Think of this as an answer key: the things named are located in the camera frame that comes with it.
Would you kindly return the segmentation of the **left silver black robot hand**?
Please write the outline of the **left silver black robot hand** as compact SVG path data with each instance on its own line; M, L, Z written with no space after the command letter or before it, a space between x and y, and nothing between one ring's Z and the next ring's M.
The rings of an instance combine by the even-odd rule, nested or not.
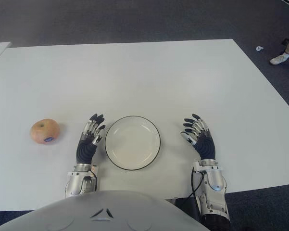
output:
M103 138L105 125L102 123L104 120L103 114L94 114L84 125L76 150L77 164L90 165L92 163L97 146Z

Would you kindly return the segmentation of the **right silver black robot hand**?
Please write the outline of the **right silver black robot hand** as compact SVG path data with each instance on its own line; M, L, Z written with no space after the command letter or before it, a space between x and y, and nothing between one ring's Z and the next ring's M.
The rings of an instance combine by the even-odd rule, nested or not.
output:
M193 146L201 160L215 160L215 145L209 127L197 114L185 118L184 130L181 136Z

